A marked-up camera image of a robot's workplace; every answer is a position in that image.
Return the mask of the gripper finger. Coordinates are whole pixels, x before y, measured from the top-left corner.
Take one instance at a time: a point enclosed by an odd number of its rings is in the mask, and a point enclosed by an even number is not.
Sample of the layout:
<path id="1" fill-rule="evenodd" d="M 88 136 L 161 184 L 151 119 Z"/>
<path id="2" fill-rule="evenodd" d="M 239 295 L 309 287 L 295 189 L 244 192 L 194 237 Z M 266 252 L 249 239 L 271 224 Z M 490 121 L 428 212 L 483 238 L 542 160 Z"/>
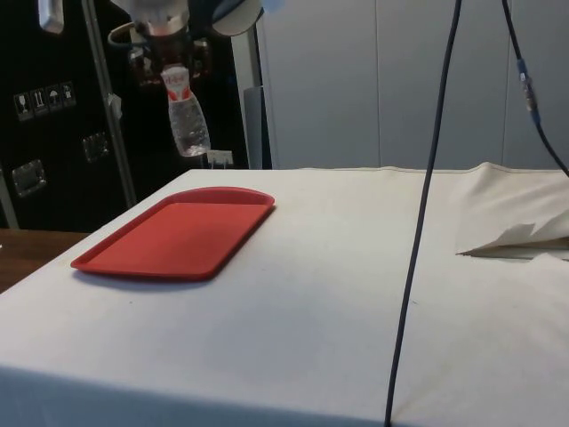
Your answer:
<path id="1" fill-rule="evenodd" d="M 212 47 L 207 38 L 198 38 L 188 43 L 187 65 L 191 81 L 211 75 Z"/>
<path id="2" fill-rule="evenodd" d="M 134 46 L 128 52 L 132 74 L 140 87 L 163 85 L 162 60 L 147 46 Z"/>

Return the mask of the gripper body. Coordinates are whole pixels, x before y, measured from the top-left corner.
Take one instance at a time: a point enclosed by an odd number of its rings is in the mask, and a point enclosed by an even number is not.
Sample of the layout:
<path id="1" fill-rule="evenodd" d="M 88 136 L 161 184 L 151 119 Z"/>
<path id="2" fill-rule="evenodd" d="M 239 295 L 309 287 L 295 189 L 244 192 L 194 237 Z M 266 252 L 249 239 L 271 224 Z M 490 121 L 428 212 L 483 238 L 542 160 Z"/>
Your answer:
<path id="1" fill-rule="evenodd" d="M 192 37 L 189 33 L 149 36 L 150 59 L 154 68 L 192 66 Z"/>

